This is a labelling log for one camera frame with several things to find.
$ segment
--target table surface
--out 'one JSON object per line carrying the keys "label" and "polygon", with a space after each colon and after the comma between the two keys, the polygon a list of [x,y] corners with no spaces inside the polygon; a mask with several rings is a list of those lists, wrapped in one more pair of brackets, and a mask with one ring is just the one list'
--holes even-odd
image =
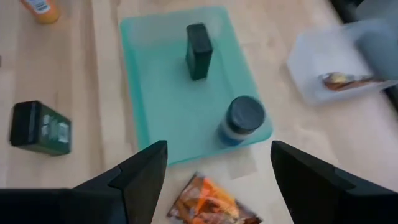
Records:
{"label": "table surface", "polygon": [[[40,26],[18,1],[0,2],[0,187],[73,187],[136,150],[118,23],[125,17],[224,5],[273,120],[270,140],[168,167],[153,223],[195,171],[216,180],[266,223],[292,223],[269,158],[285,141],[348,172],[398,191],[398,122],[381,93],[306,106],[286,60],[307,28],[339,24],[326,0],[59,1],[60,20]],[[49,157],[12,148],[14,103],[40,100],[72,119],[73,152]]]}

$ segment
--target translucent tray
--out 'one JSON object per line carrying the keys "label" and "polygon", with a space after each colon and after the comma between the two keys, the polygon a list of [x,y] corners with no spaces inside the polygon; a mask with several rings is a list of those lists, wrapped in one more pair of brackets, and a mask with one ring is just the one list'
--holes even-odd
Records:
{"label": "translucent tray", "polygon": [[[185,28],[196,22],[206,24],[214,51],[208,78],[192,81]],[[169,164],[233,150],[218,146],[217,126],[234,98],[259,96],[226,9],[131,17],[120,29],[139,148],[167,140]],[[267,117],[240,147],[271,134]]]}

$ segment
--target jar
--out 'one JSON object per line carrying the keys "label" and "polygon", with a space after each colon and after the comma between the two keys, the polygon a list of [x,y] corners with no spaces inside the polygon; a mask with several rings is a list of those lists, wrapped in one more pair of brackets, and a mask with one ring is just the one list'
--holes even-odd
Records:
{"label": "jar", "polygon": [[228,107],[218,126],[218,139],[225,147],[241,144],[265,121],[263,105],[251,96],[239,96]]}

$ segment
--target dark green block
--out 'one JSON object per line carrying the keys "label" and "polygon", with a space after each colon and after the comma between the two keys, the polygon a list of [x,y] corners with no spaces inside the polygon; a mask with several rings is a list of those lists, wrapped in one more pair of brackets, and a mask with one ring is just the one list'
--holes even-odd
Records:
{"label": "dark green block", "polygon": [[72,126],[68,118],[39,101],[17,103],[12,111],[12,146],[52,156],[68,154]]}
{"label": "dark green block", "polygon": [[185,60],[193,81],[207,78],[213,46],[203,23],[187,26],[188,46]]}

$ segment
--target black jar lid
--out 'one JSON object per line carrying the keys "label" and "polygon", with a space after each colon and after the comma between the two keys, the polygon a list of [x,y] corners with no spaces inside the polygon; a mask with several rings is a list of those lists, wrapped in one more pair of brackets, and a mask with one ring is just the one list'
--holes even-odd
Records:
{"label": "black jar lid", "polygon": [[238,134],[250,134],[259,128],[266,118],[262,104],[251,96],[235,98],[226,114],[226,123]]}

